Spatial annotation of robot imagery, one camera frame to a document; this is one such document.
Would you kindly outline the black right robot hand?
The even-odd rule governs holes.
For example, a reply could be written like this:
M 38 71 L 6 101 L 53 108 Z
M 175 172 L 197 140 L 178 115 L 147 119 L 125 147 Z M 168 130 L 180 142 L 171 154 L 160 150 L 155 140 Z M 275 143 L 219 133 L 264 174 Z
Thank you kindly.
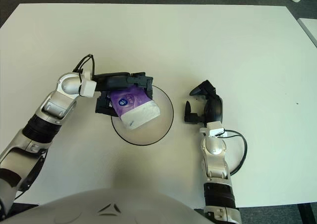
M 206 103 L 204 112 L 201 116 L 191 112 L 190 102 L 185 105 L 184 121 L 190 124 L 203 123 L 206 125 L 209 122 L 220 121 L 223 119 L 223 104 L 222 98 L 216 93 L 216 88 L 205 80 L 200 85 L 195 87 L 190 93 L 190 96 L 204 96 Z

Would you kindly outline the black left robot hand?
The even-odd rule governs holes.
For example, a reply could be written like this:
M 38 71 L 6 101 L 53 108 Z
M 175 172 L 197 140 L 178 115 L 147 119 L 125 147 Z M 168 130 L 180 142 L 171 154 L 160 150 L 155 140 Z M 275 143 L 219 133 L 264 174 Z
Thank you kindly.
M 125 90 L 134 85 L 142 88 L 149 99 L 153 98 L 153 78 L 146 76 L 145 72 L 97 74 L 93 76 L 93 81 L 97 83 L 95 91 L 101 93 L 97 98 L 95 113 L 118 117 L 110 103 L 110 93 Z

